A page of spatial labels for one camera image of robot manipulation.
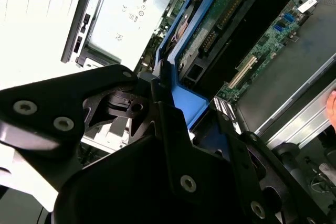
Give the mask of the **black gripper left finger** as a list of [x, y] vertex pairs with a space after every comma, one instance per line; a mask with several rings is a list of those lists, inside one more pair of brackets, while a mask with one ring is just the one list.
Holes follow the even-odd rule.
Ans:
[[83, 135], [118, 117], [131, 120], [131, 144], [153, 137], [164, 147], [171, 189], [180, 180], [190, 193], [196, 182], [178, 178], [177, 161], [191, 147], [182, 111], [172, 94], [168, 62], [156, 76], [137, 77], [110, 65], [1, 91], [1, 144], [14, 150], [5, 186], [54, 201], [80, 172], [77, 148]]

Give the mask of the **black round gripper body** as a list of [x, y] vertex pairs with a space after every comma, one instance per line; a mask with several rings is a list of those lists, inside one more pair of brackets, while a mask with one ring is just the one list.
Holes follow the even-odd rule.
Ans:
[[177, 161], [196, 191], [171, 189], [163, 144], [141, 140], [81, 170], [66, 182], [54, 223], [249, 223], [228, 161], [189, 147]]

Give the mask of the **person hand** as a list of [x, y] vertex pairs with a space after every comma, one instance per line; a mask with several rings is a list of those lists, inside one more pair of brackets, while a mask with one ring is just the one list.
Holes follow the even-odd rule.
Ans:
[[333, 90], [326, 102], [326, 113], [331, 126], [336, 130], [336, 91]]

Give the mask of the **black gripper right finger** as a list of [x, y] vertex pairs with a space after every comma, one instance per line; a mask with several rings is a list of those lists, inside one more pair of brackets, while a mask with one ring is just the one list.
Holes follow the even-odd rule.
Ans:
[[234, 184], [226, 190], [236, 193], [239, 223], [330, 222], [311, 198], [296, 160], [299, 147], [289, 143], [271, 151], [256, 134], [238, 134], [229, 107], [218, 98], [212, 101], [212, 115], [234, 174]]

